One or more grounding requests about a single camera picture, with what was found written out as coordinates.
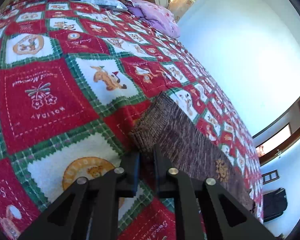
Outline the brown striped knit sweater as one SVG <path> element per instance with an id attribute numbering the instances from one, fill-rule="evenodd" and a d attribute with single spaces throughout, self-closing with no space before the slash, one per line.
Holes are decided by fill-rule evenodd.
<path id="1" fill-rule="evenodd" d="M 144 159 L 153 160 L 152 152 L 158 146 L 162 156 L 170 159 L 174 167 L 190 178 L 214 178 L 256 214 L 256 203 L 250 198 L 251 191 L 238 169 L 165 93 L 155 97 L 129 135 Z"/>

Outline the wooden chair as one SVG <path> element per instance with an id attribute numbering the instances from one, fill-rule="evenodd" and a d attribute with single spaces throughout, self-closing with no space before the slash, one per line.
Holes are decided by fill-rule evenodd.
<path id="1" fill-rule="evenodd" d="M 277 170 L 273 170 L 267 173 L 262 174 L 262 183 L 263 185 L 269 184 L 273 181 L 276 181 L 280 178 Z"/>

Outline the brown wooden door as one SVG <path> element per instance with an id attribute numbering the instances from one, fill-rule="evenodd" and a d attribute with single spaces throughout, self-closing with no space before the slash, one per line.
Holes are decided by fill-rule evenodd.
<path id="1" fill-rule="evenodd" d="M 300 97 L 275 121 L 253 136 L 260 165 L 264 165 L 300 139 Z"/>

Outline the red patchwork bedspread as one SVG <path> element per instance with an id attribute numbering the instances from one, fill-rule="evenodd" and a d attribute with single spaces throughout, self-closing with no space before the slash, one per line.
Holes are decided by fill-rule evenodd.
<path id="1" fill-rule="evenodd" d="M 192 177 L 209 168 L 245 183 L 263 220 L 253 140 L 210 73 L 177 40 L 129 12 L 70 0 L 13 1 L 0 10 L 0 232 L 17 239 L 78 177 L 119 166 L 129 133 L 160 93 L 217 146 L 172 157 Z"/>

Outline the pink crumpled blanket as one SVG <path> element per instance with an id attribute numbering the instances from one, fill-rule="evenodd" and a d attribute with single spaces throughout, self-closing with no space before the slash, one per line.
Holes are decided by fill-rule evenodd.
<path id="1" fill-rule="evenodd" d="M 180 37 L 180 29 L 174 20 L 174 15 L 168 9 L 144 0 L 132 0 L 132 2 L 133 6 L 127 6 L 130 13 L 170 38 Z"/>

